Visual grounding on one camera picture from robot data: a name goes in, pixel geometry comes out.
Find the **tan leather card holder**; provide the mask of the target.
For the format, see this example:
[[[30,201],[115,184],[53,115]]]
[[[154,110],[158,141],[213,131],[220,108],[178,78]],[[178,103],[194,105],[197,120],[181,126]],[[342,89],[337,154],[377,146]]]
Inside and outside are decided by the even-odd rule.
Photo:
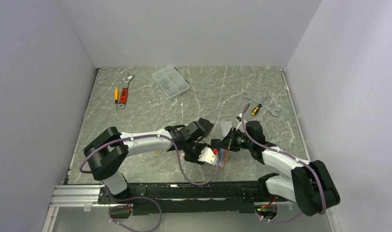
[[[218,164],[220,168],[225,166],[225,162],[229,160],[229,154],[227,150],[219,149],[218,150]]]

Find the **black VIP card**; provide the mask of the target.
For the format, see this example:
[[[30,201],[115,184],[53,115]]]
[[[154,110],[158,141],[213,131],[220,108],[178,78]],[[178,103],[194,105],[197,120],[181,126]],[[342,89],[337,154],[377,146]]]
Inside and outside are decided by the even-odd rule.
[[[210,147],[213,149],[220,149],[220,139],[211,139]]]

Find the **silver VIP card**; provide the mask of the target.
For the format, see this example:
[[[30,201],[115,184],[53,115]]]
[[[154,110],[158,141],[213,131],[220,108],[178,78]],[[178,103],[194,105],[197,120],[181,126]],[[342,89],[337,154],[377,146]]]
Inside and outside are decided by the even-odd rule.
[[[221,121],[220,125],[221,125],[222,136],[226,137],[232,128],[232,122]]]

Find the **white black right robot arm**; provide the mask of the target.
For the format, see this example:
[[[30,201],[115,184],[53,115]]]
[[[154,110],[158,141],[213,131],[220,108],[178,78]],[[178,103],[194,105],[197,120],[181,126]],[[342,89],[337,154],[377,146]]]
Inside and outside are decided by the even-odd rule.
[[[232,152],[248,150],[254,160],[279,171],[258,179],[260,199],[282,197],[296,203],[306,216],[324,213],[340,204],[338,190],[322,161],[307,161],[283,151],[266,140],[258,121],[249,121],[243,128],[244,131],[231,128],[223,139],[212,139],[210,145]]]

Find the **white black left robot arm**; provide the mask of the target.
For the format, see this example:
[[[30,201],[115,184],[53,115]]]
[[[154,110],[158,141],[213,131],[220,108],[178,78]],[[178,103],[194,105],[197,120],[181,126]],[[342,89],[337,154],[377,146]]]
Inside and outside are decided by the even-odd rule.
[[[108,187],[117,203],[123,203],[130,196],[127,180],[119,171],[125,158],[177,149],[183,152],[185,161],[215,165],[216,155],[206,143],[201,143],[213,126],[209,120],[199,118],[187,126],[167,126],[152,132],[125,133],[119,132],[116,127],[109,127],[84,148],[86,159],[80,166],[80,172],[85,173],[83,167],[88,164],[88,173]]]

